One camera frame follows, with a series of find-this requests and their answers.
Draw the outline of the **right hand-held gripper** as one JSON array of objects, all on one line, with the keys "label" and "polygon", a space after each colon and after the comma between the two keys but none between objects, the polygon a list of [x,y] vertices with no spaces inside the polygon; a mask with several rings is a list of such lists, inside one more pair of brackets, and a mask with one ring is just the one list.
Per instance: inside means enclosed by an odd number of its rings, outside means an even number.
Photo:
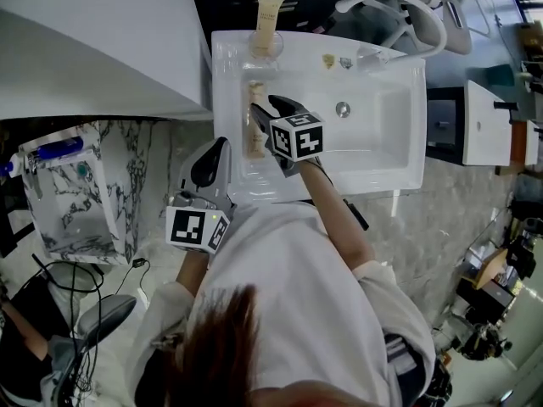
[{"label": "right hand-held gripper", "polygon": [[283,175],[288,178],[299,174],[298,164],[304,161],[321,167],[323,120],[291,98],[269,95],[268,102],[280,117],[273,117],[257,103],[251,103],[249,110],[260,131],[266,135],[265,147]]}]

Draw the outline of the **person's left forearm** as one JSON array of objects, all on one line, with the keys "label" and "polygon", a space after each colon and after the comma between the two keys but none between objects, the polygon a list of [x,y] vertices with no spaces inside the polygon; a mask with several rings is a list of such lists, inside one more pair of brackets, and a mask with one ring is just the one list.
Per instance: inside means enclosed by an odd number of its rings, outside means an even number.
[{"label": "person's left forearm", "polygon": [[185,287],[193,297],[196,296],[208,270],[210,256],[196,251],[187,251],[176,282]]}]

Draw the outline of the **clear glass cup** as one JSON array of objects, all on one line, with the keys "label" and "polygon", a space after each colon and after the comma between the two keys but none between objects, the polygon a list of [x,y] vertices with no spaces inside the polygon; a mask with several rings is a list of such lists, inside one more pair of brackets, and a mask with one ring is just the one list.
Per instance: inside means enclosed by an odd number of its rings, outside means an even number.
[{"label": "clear glass cup", "polygon": [[278,58],[283,49],[283,37],[278,31],[273,32],[272,38],[266,45],[260,40],[260,33],[253,31],[249,35],[249,57],[244,67],[252,70],[278,70]]}]

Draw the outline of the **square white sink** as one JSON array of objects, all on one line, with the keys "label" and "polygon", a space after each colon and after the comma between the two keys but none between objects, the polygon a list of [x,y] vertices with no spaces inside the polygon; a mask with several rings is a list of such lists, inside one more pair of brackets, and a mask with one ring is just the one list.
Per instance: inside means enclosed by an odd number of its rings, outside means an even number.
[{"label": "square white sink", "polygon": [[508,109],[494,93],[474,81],[464,85],[464,141],[462,164],[467,166],[508,166],[512,125]]}]

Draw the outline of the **wooden round board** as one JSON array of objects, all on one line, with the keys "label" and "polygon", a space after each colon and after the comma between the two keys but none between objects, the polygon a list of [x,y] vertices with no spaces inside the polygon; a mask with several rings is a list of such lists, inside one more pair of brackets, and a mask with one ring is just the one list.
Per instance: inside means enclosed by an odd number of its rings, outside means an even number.
[{"label": "wooden round board", "polygon": [[506,261],[507,249],[498,248],[483,261],[481,269],[473,281],[473,287],[476,290],[479,290],[493,280],[498,274],[502,273],[505,270]]}]

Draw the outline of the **blue plastic bottle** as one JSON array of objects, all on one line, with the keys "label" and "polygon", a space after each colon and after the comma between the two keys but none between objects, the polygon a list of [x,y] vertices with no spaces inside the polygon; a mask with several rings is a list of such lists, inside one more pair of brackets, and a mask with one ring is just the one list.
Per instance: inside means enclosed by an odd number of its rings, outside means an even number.
[{"label": "blue plastic bottle", "polygon": [[41,145],[36,150],[36,156],[41,160],[50,160],[80,152],[84,147],[81,137],[72,137],[57,142]]}]

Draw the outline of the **teal stool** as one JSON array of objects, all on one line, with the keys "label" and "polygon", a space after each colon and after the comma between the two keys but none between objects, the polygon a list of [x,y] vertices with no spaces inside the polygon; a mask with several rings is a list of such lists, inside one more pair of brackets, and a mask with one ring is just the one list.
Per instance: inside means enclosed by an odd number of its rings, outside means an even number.
[{"label": "teal stool", "polygon": [[515,73],[510,64],[498,64],[484,69],[487,83],[491,86],[515,86]]}]

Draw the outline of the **grey chair base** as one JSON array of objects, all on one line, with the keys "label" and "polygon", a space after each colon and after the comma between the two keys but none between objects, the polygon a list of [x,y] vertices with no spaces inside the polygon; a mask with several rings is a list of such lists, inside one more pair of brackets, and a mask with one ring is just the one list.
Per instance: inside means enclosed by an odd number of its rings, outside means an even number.
[{"label": "grey chair base", "polygon": [[101,298],[78,321],[77,330],[86,348],[94,348],[114,332],[131,314],[137,299],[132,295],[112,294]]}]

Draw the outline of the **beige cosmetic tube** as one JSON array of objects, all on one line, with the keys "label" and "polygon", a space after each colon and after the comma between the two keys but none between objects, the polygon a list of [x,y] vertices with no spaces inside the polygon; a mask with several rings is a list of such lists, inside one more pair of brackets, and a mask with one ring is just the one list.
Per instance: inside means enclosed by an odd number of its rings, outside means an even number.
[{"label": "beige cosmetic tube", "polygon": [[257,120],[251,111],[251,104],[256,103],[260,106],[266,99],[266,87],[260,81],[251,81],[248,84],[247,110],[245,117],[245,157],[247,159],[262,159],[265,156],[264,143],[265,138],[260,129]]},{"label": "beige cosmetic tube", "polygon": [[283,0],[258,0],[257,25],[251,39],[251,51],[259,58],[271,55],[279,9]]}]

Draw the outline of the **person's right forearm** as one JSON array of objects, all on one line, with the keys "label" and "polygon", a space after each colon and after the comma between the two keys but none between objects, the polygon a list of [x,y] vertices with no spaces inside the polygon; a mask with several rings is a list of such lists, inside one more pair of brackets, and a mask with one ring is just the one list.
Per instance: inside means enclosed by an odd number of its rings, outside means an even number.
[{"label": "person's right forearm", "polygon": [[322,168],[308,161],[297,165],[327,235],[346,265],[354,270],[374,260],[375,254],[362,226]]}]

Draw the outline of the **narrow white sink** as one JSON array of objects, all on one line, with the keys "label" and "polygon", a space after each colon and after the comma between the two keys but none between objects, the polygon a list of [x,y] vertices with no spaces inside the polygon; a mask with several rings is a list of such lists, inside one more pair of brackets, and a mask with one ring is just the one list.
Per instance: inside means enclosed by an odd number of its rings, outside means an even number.
[{"label": "narrow white sink", "polygon": [[539,126],[533,121],[526,122],[526,148],[525,148],[525,165],[536,165],[538,162],[539,152]]}]

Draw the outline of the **chrome faucet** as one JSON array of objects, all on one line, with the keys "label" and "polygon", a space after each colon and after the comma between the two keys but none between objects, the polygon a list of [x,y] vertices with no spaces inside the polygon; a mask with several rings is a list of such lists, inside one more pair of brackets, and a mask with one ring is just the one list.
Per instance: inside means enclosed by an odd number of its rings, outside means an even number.
[{"label": "chrome faucet", "polygon": [[28,159],[28,170],[29,170],[29,181],[31,187],[34,190],[38,200],[42,199],[42,189],[38,177],[38,166],[40,164],[40,159],[35,153],[29,153],[27,155]]}]

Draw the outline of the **white bottle with blue cap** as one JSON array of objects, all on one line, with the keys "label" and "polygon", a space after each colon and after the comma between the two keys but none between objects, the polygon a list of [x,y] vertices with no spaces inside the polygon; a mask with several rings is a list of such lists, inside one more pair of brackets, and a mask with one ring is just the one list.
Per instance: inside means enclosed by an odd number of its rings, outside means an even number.
[{"label": "white bottle with blue cap", "polygon": [[22,153],[14,153],[7,163],[0,164],[0,176],[14,178],[19,176],[23,169],[24,155]]}]

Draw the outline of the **black metal sink stand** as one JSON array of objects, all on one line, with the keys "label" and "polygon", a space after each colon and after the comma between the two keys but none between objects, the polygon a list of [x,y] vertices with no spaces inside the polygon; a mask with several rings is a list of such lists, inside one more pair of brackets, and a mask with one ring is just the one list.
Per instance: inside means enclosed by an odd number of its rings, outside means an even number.
[{"label": "black metal sink stand", "polygon": [[427,157],[463,166],[465,99],[460,86],[427,90]]}]

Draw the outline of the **wooden sink stand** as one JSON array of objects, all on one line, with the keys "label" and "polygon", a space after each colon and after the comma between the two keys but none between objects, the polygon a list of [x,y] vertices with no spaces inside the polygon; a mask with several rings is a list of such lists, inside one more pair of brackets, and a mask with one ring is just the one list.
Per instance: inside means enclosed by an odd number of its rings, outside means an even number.
[{"label": "wooden sink stand", "polygon": [[497,176],[513,176],[520,174],[525,168],[527,146],[527,123],[514,121],[512,123],[512,140],[510,163],[508,166],[496,166]]}]

